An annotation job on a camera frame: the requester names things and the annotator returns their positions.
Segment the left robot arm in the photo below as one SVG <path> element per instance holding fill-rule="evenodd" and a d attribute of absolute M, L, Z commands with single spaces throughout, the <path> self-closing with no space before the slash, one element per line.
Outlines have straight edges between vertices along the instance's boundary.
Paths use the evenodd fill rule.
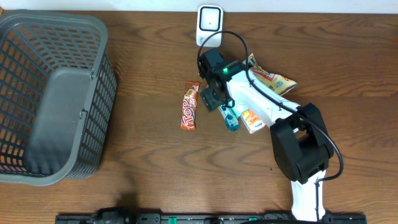
<path fill-rule="evenodd" d="M 131 216 L 122 207 L 102 208 L 91 218 L 93 224 L 130 224 Z"/>

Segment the orange chocolate bar wrapper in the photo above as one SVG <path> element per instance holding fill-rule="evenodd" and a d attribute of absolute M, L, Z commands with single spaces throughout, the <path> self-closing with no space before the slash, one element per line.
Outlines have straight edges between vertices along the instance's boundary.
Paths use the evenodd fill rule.
<path fill-rule="evenodd" d="M 195 129 L 198 91 L 200 82 L 187 82 L 182 101 L 182 120 L 180 127 L 186 130 Z"/>

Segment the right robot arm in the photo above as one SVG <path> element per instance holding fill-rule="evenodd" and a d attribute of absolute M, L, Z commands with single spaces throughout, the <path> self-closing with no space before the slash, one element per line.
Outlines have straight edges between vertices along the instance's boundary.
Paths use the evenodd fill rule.
<path fill-rule="evenodd" d="M 252 110 L 270 129 L 274 158 L 291 181 L 296 220 L 319 221 L 326 214 L 322 183 L 336 146 L 320 110 L 300 106 L 271 90 L 247 62 L 227 62 L 217 48 L 198 53 L 199 75 L 208 86 L 201 98 L 209 111 L 232 102 Z"/>

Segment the yellow white snack bag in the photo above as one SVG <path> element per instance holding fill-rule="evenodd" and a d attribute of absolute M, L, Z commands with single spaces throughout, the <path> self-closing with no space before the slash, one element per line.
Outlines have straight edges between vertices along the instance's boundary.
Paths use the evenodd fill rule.
<path fill-rule="evenodd" d="M 248 65 L 250 71 L 263 84 L 268 86 L 271 90 L 282 96 L 297 86 L 297 82 L 291 80 L 283 75 L 276 73 L 269 73 L 265 71 L 256 61 L 254 54 L 248 56 Z"/>

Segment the small orange box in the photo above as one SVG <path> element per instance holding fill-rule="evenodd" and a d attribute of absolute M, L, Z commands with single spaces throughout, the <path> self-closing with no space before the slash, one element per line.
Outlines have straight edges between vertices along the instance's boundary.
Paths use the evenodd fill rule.
<path fill-rule="evenodd" d="M 253 134 L 266 126 L 252 110 L 246 110 L 241 113 L 241 119 L 250 134 Z"/>

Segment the blue mouthwash bottle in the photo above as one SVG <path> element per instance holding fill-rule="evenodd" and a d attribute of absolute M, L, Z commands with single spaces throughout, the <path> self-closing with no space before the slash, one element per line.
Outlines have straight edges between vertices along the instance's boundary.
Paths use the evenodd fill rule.
<path fill-rule="evenodd" d="M 221 105 L 218 107 L 226 127 L 230 131 L 236 131 L 239 129 L 239 121 L 237 117 L 234 115 L 231 108 L 227 108 L 225 105 Z"/>

